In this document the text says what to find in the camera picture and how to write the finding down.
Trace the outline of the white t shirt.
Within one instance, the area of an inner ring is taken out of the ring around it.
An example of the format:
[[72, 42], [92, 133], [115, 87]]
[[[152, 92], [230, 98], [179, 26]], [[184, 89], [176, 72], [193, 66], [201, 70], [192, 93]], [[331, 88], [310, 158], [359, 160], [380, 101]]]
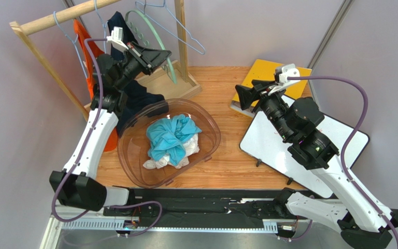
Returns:
[[182, 144], [179, 148], [171, 148], [159, 159], [154, 160], [150, 158], [145, 161], [143, 167], [145, 169], [161, 169], [165, 166], [172, 166], [175, 169], [181, 169], [187, 166], [189, 162], [189, 157], [193, 154], [197, 154], [200, 151], [198, 145], [198, 133], [194, 134], [189, 140]]

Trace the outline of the turquoise t shirt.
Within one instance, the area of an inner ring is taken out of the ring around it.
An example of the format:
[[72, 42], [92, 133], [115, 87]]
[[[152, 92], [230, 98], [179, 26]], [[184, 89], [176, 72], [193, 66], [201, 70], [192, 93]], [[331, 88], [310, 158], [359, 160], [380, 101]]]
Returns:
[[147, 128], [146, 137], [150, 142], [148, 156], [159, 160], [166, 151], [180, 148], [194, 134], [199, 135], [201, 132], [191, 117], [184, 114], [161, 118]]

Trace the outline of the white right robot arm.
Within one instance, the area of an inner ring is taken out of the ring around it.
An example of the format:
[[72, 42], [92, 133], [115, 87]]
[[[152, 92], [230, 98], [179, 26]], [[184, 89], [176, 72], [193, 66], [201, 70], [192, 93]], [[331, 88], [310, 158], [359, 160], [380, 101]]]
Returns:
[[282, 141], [289, 144], [292, 158], [319, 177], [342, 203], [330, 205], [284, 188], [274, 200], [277, 207], [331, 228], [353, 248], [386, 248], [392, 240], [398, 247], [398, 209], [388, 208], [371, 195], [344, 161], [339, 166], [330, 165], [335, 156], [343, 158], [346, 151], [318, 129], [324, 114], [316, 102], [304, 97], [289, 105], [282, 99], [284, 83], [254, 80], [252, 84], [235, 87], [241, 108], [261, 110]]

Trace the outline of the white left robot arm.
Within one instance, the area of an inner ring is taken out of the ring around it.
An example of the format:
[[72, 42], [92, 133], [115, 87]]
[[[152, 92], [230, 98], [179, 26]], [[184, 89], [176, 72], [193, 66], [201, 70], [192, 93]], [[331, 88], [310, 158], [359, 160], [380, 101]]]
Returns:
[[126, 205], [129, 197], [126, 188], [107, 187], [96, 181], [102, 153], [126, 107], [124, 88], [141, 73], [151, 75], [172, 53], [135, 42], [113, 41], [112, 45], [124, 55], [124, 60], [117, 61], [105, 53], [95, 56], [90, 42], [85, 40], [85, 46], [93, 62], [96, 83], [89, 119], [71, 158], [61, 171], [51, 173], [49, 182], [54, 190], [53, 203], [99, 211], [104, 207]]

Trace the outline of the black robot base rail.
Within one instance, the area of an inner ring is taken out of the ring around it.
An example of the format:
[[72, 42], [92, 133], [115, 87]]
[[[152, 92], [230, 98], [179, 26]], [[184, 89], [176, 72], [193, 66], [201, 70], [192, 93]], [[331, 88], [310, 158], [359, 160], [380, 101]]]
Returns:
[[142, 226], [156, 221], [156, 227], [230, 229], [261, 228], [265, 219], [298, 219], [274, 205], [279, 190], [133, 188], [131, 193], [129, 204], [152, 203], [101, 210], [101, 217], [132, 217]]

